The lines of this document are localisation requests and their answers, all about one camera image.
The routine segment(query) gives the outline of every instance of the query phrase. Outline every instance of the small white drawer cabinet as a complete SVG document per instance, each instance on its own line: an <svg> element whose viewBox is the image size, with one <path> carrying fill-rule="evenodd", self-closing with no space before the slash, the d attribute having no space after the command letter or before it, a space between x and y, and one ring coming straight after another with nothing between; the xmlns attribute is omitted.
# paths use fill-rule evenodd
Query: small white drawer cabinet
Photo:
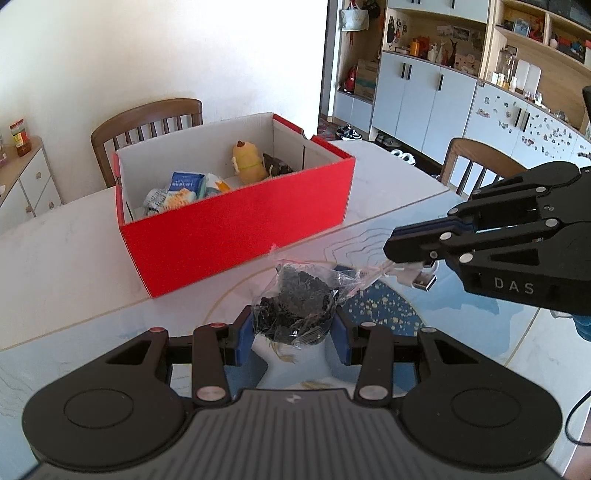
<svg viewBox="0 0 591 480"><path fill-rule="evenodd" d="M11 228L61 206L61 199L51 177L43 145L32 137L32 150L17 156L14 147L6 147L9 161L0 167L0 235Z"/></svg>

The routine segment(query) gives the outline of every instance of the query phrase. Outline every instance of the black cable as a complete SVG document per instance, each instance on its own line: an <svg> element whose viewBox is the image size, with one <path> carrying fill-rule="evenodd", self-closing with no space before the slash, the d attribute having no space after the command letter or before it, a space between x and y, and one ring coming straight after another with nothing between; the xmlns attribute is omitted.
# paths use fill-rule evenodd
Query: black cable
<svg viewBox="0 0 591 480"><path fill-rule="evenodd" d="M581 447L591 447L591 443L588 442L581 442L579 440L576 440L570 433L569 433L569 423L570 423L570 419L572 418L572 416L574 415L574 412L576 412L579 407L585 403L589 398L591 398L591 390L589 390L585 396L583 398L581 398L577 404L573 407L573 409L570 411L569 416L566 417L566 423L564 424L564 433L566 434L566 437L569 439L569 441L571 441L572 443L574 443L575 445L579 445Z"/></svg>

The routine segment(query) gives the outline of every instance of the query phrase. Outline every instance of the robotic hand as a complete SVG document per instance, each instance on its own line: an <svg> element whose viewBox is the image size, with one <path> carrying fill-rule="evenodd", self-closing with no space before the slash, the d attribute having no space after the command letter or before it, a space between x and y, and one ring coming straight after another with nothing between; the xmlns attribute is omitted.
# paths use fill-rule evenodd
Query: robotic hand
<svg viewBox="0 0 591 480"><path fill-rule="evenodd" d="M393 262L445 260L470 293L572 315L591 341L591 167L556 161L475 190L446 218L397 228Z"/></svg>

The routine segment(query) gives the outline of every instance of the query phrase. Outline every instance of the jar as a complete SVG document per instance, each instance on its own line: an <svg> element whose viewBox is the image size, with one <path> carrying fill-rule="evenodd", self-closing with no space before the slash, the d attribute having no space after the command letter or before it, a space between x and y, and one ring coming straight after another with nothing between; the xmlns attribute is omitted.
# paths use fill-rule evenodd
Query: jar
<svg viewBox="0 0 591 480"><path fill-rule="evenodd" d="M27 155L31 149L31 139L27 134L27 128L25 127L25 119L21 118L18 122L13 123L10 126L10 133L14 139L14 145L17 148L17 154L19 157Z"/></svg>
<svg viewBox="0 0 591 480"><path fill-rule="evenodd" d="M509 84L511 82L511 77L513 76L513 71L515 69L515 60L516 56L513 55L508 50L503 50L499 53L499 61L496 64L496 72L501 75L504 75L504 80Z"/></svg>

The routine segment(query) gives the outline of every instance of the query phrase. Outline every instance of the white wall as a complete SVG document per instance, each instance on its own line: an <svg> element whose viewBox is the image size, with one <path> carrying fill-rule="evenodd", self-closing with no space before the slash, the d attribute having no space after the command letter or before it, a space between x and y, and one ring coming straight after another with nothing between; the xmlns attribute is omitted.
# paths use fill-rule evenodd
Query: white wall
<svg viewBox="0 0 591 480"><path fill-rule="evenodd" d="M65 202L105 187L92 131L154 100L198 98L204 122L273 111L310 136L326 11L327 0L12 0L0 11L0 132L10 140L25 117Z"/></svg>

